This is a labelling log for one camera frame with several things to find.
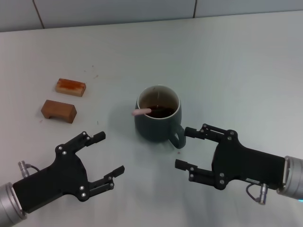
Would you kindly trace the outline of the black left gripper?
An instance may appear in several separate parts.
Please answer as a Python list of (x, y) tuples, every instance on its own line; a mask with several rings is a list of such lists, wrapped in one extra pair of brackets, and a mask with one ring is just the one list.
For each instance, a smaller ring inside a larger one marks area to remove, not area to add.
[(13, 188), (23, 211), (31, 213), (67, 194), (84, 202), (89, 197), (112, 190), (115, 186), (113, 179), (124, 173), (124, 166), (102, 179), (88, 183), (86, 170), (75, 154), (105, 138), (104, 131), (92, 137), (83, 131), (64, 145), (56, 147), (56, 157), (50, 166), (14, 183)]

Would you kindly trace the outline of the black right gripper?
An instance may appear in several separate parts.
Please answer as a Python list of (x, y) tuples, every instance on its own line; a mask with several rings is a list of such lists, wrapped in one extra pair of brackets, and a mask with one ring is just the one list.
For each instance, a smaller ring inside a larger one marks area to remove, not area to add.
[(223, 190), (232, 180), (241, 180), (256, 185), (266, 184), (276, 190), (282, 186), (285, 159), (247, 148), (238, 140), (238, 134), (203, 124), (197, 130), (186, 127), (185, 136), (218, 142), (215, 149), (212, 171), (198, 168), (188, 162), (176, 159), (175, 168), (189, 172), (189, 181)]

